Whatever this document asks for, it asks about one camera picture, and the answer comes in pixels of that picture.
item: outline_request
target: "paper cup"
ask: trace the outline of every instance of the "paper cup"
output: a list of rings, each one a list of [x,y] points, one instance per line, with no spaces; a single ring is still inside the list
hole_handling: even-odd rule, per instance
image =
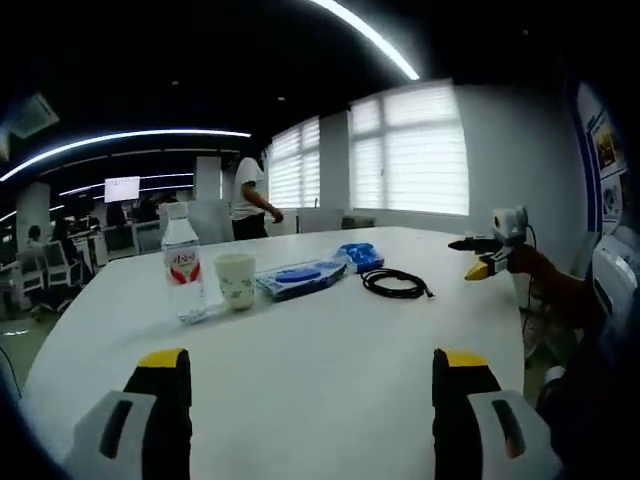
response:
[[[256,259],[243,253],[220,255],[213,261],[224,300],[233,310],[245,310],[255,298]]]

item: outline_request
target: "blue package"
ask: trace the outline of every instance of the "blue package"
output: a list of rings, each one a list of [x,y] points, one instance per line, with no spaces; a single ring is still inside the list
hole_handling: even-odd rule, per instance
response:
[[[338,254],[349,256],[356,266],[356,273],[369,272],[384,265],[384,258],[370,243],[347,243],[338,249]]]
[[[329,288],[346,271],[346,258],[313,260],[257,273],[256,283],[280,302]]]

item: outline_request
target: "black pants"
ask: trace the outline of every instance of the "black pants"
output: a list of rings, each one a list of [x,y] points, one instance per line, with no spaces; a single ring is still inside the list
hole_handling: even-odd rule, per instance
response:
[[[264,229],[264,213],[250,215],[233,222],[233,237],[236,240],[251,240],[252,238],[268,237]]]

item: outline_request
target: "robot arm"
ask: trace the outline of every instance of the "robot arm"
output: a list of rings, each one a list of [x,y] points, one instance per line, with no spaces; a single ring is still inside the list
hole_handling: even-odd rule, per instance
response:
[[[529,219],[524,207],[501,208],[493,212],[493,238],[466,237],[449,244],[449,248],[475,251],[479,261],[465,275],[465,280],[483,280],[507,268],[509,255],[514,247],[527,240]]]

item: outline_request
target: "floor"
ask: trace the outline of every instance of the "floor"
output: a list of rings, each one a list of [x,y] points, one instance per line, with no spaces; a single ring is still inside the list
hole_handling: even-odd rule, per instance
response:
[[[566,367],[571,354],[578,347],[579,333],[566,328],[560,319],[537,318],[544,337],[525,361],[523,396],[535,406],[544,386],[547,371],[556,365]]]
[[[57,321],[58,315],[51,312],[38,314],[38,320],[25,312],[20,319],[0,321],[0,347],[11,359],[20,390],[40,347]],[[0,356],[0,367],[5,379],[11,381],[11,369],[4,355]]]

